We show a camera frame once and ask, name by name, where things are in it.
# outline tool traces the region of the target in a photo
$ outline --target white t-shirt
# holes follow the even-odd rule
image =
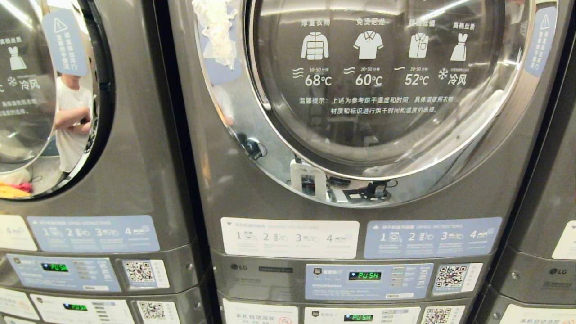
[[[90,115],[93,108],[92,92],[80,87],[79,90],[68,88],[61,78],[56,80],[56,113],[78,107],[88,107]],[[56,131],[56,147],[60,153],[60,170],[70,172],[84,153],[88,135],[74,134],[66,129]]]
[[[358,59],[376,59],[378,50],[383,47],[382,38],[375,31],[367,31],[358,35],[354,43],[354,48],[360,49]]]

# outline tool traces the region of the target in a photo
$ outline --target dryer door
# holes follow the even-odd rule
[[[39,198],[78,180],[106,138],[108,73],[96,71],[107,64],[84,8],[0,2],[0,198]]]
[[[223,121],[247,153],[306,197],[359,207],[438,190],[506,138],[554,36],[556,2],[536,2],[249,1],[237,11],[246,12],[239,62],[216,32],[236,12],[195,12],[204,58],[228,53],[222,65],[247,68],[243,80],[204,62]]]

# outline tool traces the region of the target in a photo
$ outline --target snowflake icon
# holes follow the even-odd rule
[[[444,80],[445,78],[448,77],[448,69],[447,68],[442,68],[442,70],[438,71],[438,78],[440,80]]]
[[[9,77],[8,78],[8,84],[11,86],[17,86],[18,82],[16,81],[16,79],[14,77]]]

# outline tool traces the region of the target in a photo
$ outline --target commercial dryer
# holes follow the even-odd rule
[[[559,71],[560,89],[543,125],[543,144],[476,323],[574,323],[576,321],[576,57],[574,17]]]
[[[0,317],[211,322],[154,5],[0,1]]]
[[[170,2],[225,322],[463,323],[569,3]]]

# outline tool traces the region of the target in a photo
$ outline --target warning triangle symbol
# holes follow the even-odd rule
[[[544,15],[544,19],[542,19],[542,24],[540,24],[540,30],[550,28],[550,20],[548,19],[548,15]]]
[[[66,24],[63,23],[62,20],[60,20],[58,18],[54,19],[54,32],[55,33],[61,33],[67,29],[68,29],[68,26],[66,26]]]

